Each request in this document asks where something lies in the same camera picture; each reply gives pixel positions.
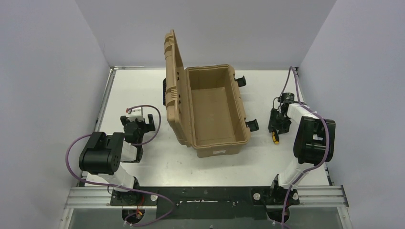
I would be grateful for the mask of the yellow black handled screwdriver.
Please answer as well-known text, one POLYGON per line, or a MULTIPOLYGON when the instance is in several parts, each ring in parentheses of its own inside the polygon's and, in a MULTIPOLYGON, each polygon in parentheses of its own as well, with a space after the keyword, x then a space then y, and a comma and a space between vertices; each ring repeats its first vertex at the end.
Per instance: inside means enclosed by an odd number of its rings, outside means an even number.
POLYGON ((279 135, 276 129, 272 130, 272 140, 275 145, 279 144, 279 135))

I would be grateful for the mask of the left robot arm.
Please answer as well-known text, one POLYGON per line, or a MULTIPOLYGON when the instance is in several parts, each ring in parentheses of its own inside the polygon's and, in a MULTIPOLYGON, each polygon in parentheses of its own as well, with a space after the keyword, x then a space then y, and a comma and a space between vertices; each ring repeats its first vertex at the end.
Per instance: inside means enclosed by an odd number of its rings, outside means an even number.
POLYGON ((79 156, 82 171, 103 178, 115 191, 124 192, 123 200, 137 205, 142 198, 139 182, 120 164, 139 163, 143 157, 143 137, 156 131, 152 114, 127 114, 120 117, 123 132, 111 135, 93 132, 79 156))

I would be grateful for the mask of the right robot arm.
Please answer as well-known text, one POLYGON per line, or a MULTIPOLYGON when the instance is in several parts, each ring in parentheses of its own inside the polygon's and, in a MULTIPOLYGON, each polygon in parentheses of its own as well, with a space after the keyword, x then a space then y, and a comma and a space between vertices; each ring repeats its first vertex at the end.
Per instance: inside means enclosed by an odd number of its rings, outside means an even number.
POLYGON ((298 130, 293 144, 294 158, 274 178, 269 198, 277 205, 284 201, 295 204, 300 181, 314 168, 331 161, 336 123, 334 120, 321 119, 306 104, 295 101, 293 93, 282 93, 276 100, 279 106, 271 109, 268 124, 273 143, 277 145, 280 134, 289 132, 292 122, 298 124, 298 130))

